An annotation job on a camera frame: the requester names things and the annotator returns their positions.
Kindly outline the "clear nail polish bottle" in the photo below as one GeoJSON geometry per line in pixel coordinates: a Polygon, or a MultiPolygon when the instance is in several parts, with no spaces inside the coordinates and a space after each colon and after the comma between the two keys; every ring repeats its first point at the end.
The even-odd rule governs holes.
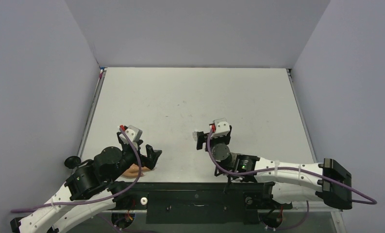
{"type": "Polygon", "coordinates": [[[197,131],[194,131],[194,132],[192,133],[192,136],[193,136],[194,141],[197,142],[197,140],[198,140],[198,132],[197,132],[197,131]]]}

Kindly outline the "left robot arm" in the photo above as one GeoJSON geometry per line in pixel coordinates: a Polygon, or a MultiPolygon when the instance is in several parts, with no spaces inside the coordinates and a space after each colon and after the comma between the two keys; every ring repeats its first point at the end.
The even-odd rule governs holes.
{"type": "Polygon", "coordinates": [[[146,208],[148,199],[129,190],[136,182],[126,183],[118,178],[132,165],[153,170],[161,150],[146,145],[146,155],[140,153],[141,130],[121,126],[117,133],[122,148],[104,148],[93,159],[81,161],[77,156],[65,160],[74,172],[60,189],[43,205],[28,208],[24,217],[15,217],[10,226],[14,233],[66,233],[95,215],[113,209],[146,208]]]}

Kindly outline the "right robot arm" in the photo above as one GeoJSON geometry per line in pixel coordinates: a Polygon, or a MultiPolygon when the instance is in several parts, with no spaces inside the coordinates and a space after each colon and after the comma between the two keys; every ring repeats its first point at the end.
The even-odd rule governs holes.
{"type": "Polygon", "coordinates": [[[214,124],[209,133],[193,132],[196,149],[204,149],[215,164],[215,176],[226,175],[228,181],[269,183],[276,186],[263,191],[260,201],[266,207],[293,201],[322,201],[339,210],[352,208],[352,176],[336,160],[296,164],[268,160],[259,156],[231,152],[228,145],[232,127],[220,132],[214,124]]]}

